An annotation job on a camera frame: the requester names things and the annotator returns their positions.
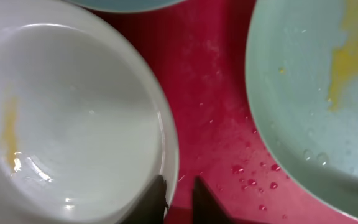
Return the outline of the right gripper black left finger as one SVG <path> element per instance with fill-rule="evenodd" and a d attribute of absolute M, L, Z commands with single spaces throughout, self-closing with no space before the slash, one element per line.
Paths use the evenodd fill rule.
<path fill-rule="evenodd" d="M 120 224 L 163 224 L 165 212 L 169 210 L 166 193 L 167 181 L 157 175 Z"/>

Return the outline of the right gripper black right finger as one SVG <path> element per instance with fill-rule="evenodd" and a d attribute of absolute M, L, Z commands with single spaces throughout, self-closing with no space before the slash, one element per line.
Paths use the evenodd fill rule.
<path fill-rule="evenodd" d="M 195 177 L 192 190 L 192 223 L 235 224 L 199 176 Z"/>

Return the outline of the white plate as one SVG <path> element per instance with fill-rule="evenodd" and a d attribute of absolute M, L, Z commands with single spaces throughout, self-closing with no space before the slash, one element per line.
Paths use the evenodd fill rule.
<path fill-rule="evenodd" d="M 178 177 L 172 113 L 115 28 L 62 1 L 0 1 L 0 223 L 118 223 Z"/>

